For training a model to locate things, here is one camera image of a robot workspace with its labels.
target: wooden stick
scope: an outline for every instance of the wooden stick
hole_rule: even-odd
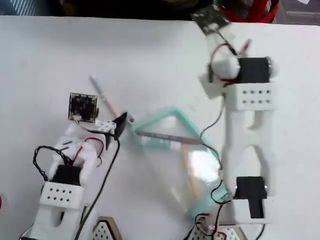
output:
[[[189,178],[189,188],[191,190],[194,200],[197,200],[199,196],[197,180],[195,178],[193,168],[190,165],[188,146],[184,143],[181,144],[181,152],[182,152],[184,168]]]

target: white bracket with holes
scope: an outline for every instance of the white bracket with holes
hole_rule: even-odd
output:
[[[84,209],[84,188],[45,182],[30,237],[41,240],[75,237]]]
[[[274,83],[242,83],[226,87],[225,92],[225,145],[222,149],[221,160],[223,164],[223,181],[234,196],[237,187],[237,177],[234,174],[243,164],[240,161],[247,147],[253,146],[260,162],[260,173],[267,190],[266,202],[275,195],[275,157],[272,151],[272,120],[275,108]],[[246,111],[254,111],[255,119],[250,128],[246,127]],[[237,206],[237,201],[244,201],[242,209],[233,209],[234,219],[237,224],[265,224],[270,219],[251,219],[247,200],[232,200]]]
[[[93,240],[115,240],[108,228],[108,225],[101,221],[93,232]]]
[[[117,125],[113,121],[100,121],[100,120],[95,121],[95,126],[98,131],[104,132],[104,133],[110,132],[111,134],[115,133],[115,129],[117,127]]]
[[[236,111],[267,111],[273,110],[274,83],[242,83],[227,88],[227,103]]]
[[[202,231],[194,227],[190,233],[188,240],[212,240],[211,236],[206,236]],[[219,228],[214,235],[214,240],[241,240],[233,228]]]
[[[81,186],[47,181],[43,186],[40,204],[66,209],[79,209],[83,194],[84,188]]]

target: circuit board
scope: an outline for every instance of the circuit board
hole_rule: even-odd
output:
[[[80,93],[70,93],[69,120],[94,123],[98,115],[98,97]]]

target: white table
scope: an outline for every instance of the white table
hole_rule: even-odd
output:
[[[271,56],[280,65],[273,141],[278,219],[262,239],[316,239],[320,28],[235,23],[226,37],[236,48],[253,39],[251,56]],[[209,52],[193,22],[1,16],[0,52],[0,193],[14,223],[1,239],[17,239],[34,220],[44,183],[32,165],[34,149],[53,145],[68,126],[70,92],[95,94],[90,73],[137,119],[177,106],[201,128],[219,111],[219,100],[208,100],[198,81]],[[111,119],[104,110],[101,116]],[[224,121],[207,135],[220,150]],[[48,168],[50,152],[38,159]],[[97,185],[106,168],[99,168]],[[114,217],[124,240],[182,239],[191,225],[149,170],[137,149],[123,147],[99,201],[101,215]]]

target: perforated white block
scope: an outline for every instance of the perforated white block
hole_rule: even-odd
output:
[[[42,190],[40,203],[66,209],[79,209],[84,189],[81,186],[47,181]]]
[[[93,240],[114,240],[108,225],[105,222],[100,222],[93,232]]]
[[[98,131],[108,133],[111,132],[112,134],[114,133],[117,125],[113,121],[100,121],[96,120],[95,121],[95,126]]]
[[[275,108],[274,83],[241,83],[227,87],[232,110],[263,111]]]
[[[199,231],[196,227],[194,227],[192,229],[192,232],[188,240],[212,240],[212,237],[204,235],[201,231]],[[241,239],[233,228],[219,227],[218,232],[214,235],[214,240],[241,240]]]

